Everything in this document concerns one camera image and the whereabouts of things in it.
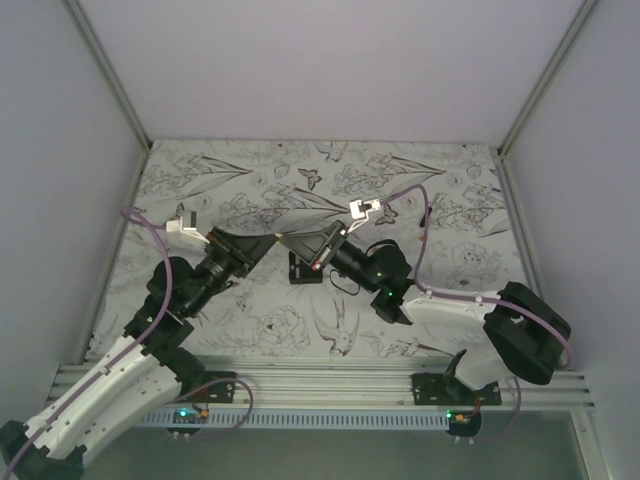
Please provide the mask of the black fuse box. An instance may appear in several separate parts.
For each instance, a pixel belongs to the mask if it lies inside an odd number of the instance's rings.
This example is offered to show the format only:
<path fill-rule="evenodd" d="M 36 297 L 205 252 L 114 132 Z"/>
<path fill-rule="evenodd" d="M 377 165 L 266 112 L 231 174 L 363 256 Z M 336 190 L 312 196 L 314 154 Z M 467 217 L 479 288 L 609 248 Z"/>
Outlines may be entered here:
<path fill-rule="evenodd" d="M 323 283 L 323 270 L 313 270 L 299 256 L 289 253 L 288 279 L 291 285 L 312 285 Z"/>

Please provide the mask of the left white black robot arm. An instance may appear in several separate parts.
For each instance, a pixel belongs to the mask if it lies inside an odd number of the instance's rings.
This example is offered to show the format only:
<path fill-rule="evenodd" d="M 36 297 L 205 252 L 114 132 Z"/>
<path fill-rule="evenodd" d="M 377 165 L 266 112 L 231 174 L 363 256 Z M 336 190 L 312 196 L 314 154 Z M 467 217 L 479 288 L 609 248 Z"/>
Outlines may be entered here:
<path fill-rule="evenodd" d="M 205 367 L 182 344 L 194 318 L 244 278 L 276 243 L 274 235 L 212 229 L 197 266 L 165 255 L 141 308 L 111 349 L 64 395 L 25 422 L 1 428 L 5 478 L 79 479 L 97 453 L 149 411 L 204 389 Z"/>

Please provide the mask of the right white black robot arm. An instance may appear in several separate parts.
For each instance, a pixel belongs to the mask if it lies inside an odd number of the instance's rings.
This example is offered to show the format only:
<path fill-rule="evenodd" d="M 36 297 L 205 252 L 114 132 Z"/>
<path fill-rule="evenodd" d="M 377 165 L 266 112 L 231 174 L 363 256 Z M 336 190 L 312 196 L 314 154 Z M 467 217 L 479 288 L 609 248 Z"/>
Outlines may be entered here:
<path fill-rule="evenodd" d="M 372 293 L 371 308 L 389 324 L 453 327 L 482 336 L 452 355 L 443 380 L 452 403 L 466 404 L 488 384 L 510 377 L 547 385 L 559 368 L 569 366 L 570 326 L 525 285 L 509 282 L 498 291 L 476 293 L 426 286 L 395 241 L 363 251 L 348 235 L 336 221 L 278 240 L 312 270 L 330 266 Z"/>

